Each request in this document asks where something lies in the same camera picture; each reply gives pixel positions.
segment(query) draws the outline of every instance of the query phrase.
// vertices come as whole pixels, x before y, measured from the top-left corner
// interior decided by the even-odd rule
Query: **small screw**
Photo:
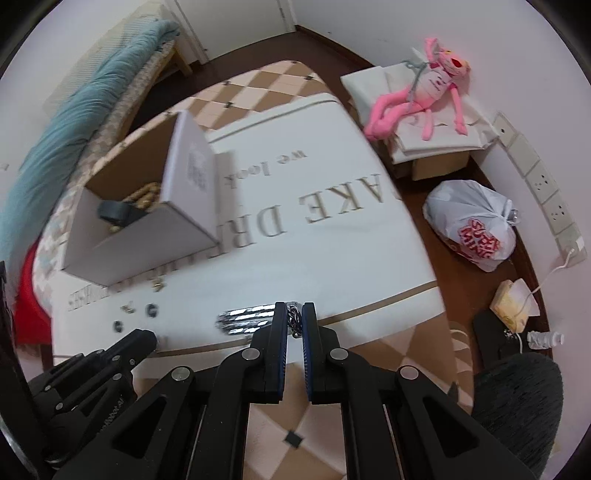
[[[349,352],[344,348],[333,348],[330,351],[330,357],[334,360],[345,360],[349,356]]]
[[[133,308],[130,304],[122,305],[121,310],[123,310],[125,313],[129,313],[129,314],[135,313],[135,308]]]
[[[246,348],[242,351],[242,358],[244,360],[256,360],[261,353],[256,348]]]
[[[157,277],[152,281],[152,289],[156,292],[162,290],[166,286],[162,277]]]
[[[399,372],[400,376],[407,380],[416,380],[418,378],[418,370],[410,365],[404,365]]]
[[[156,318],[158,316],[158,305],[155,303],[148,303],[146,305],[146,315],[150,318]]]
[[[187,367],[177,367],[173,370],[170,376],[177,382],[182,382],[189,378],[191,371]]]

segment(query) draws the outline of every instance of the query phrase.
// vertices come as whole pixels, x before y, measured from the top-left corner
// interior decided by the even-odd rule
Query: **teal blanket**
[[[6,262],[11,302],[27,251],[41,235],[84,147],[156,49],[176,35],[176,22],[148,24],[67,100],[27,154],[0,218],[0,260]]]

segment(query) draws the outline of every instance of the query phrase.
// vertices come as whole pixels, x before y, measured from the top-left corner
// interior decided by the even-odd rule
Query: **power cord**
[[[574,248],[571,248],[571,249],[569,250],[569,253],[566,255],[566,260],[564,261],[564,264],[562,264],[562,265],[559,265],[559,266],[558,266],[558,267],[556,267],[555,269],[551,270],[551,271],[550,271],[550,273],[548,273],[548,275],[546,275],[546,278],[542,280],[542,283],[540,283],[540,285],[539,285],[539,286],[538,286],[536,289],[532,290],[531,292],[529,292],[529,293],[527,294],[527,297],[525,297],[525,300],[524,300],[524,302],[523,302],[523,305],[521,306],[521,309],[520,309],[520,310],[517,312],[517,314],[516,314],[516,315],[513,317],[513,318],[514,318],[514,320],[517,320],[517,317],[519,316],[519,314],[520,314],[521,312],[523,312],[523,309],[524,309],[524,308],[525,308],[525,306],[527,305],[527,301],[530,299],[530,297],[531,297],[531,296],[532,296],[534,293],[536,293],[537,291],[539,291],[539,290],[542,288],[542,286],[544,285],[544,283],[546,283],[546,280],[548,280],[549,276],[550,276],[550,275],[552,275],[552,273],[554,273],[554,272],[556,272],[556,271],[560,270],[561,268],[566,268],[566,267],[568,266],[568,264],[569,264],[569,260],[570,260],[570,257],[572,257],[572,256],[574,255],[574,253],[575,253],[575,249],[574,249]],[[515,336],[517,337],[517,339],[519,340],[519,353],[523,353],[523,341],[521,340],[521,337],[519,336],[519,333],[514,333],[514,335],[515,335]]]

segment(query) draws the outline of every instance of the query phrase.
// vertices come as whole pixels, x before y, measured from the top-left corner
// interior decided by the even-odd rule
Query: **stuffed toy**
[[[425,111],[425,126],[422,139],[430,140],[433,136],[433,113],[431,106],[439,100],[447,90],[452,94],[456,111],[456,132],[467,135],[464,123],[462,102],[455,81],[466,76],[470,66],[466,60],[460,59],[454,52],[443,50],[436,38],[425,40],[425,53],[428,62],[414,65],[406,62],[408,67],[417,70],[411,85],[403,90],[382,95],[376,101],[369,116],[369,122],[363,132],[373,140],[388,138],[403,115]]]

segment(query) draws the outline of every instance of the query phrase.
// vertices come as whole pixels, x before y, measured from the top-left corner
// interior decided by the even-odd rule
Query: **wooden bed frame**
[[[187,60],[184,58],[183,54],[178,49],[178,45],[175,42],[174,47],[168,52],[168,54],[163,58],[160,67],[154,72],[150,83],[142,93],[142,95],[136,100],[131,110],[128,112],[125,121],[121,124],[119,128],[119,132],[117,134],[117,142],[120,142],[129,133],[129,129],[131,124],[134,121],[135,115],[138,113],[139,107],[141,107],[142,103],[148,92],[152,89],[155,83],[157,83],[161,79],[161,74],[167,70],[168,67],[179,69],[185,77],[190,77],[193,74],[193,69],[191,65],[188,64]]]

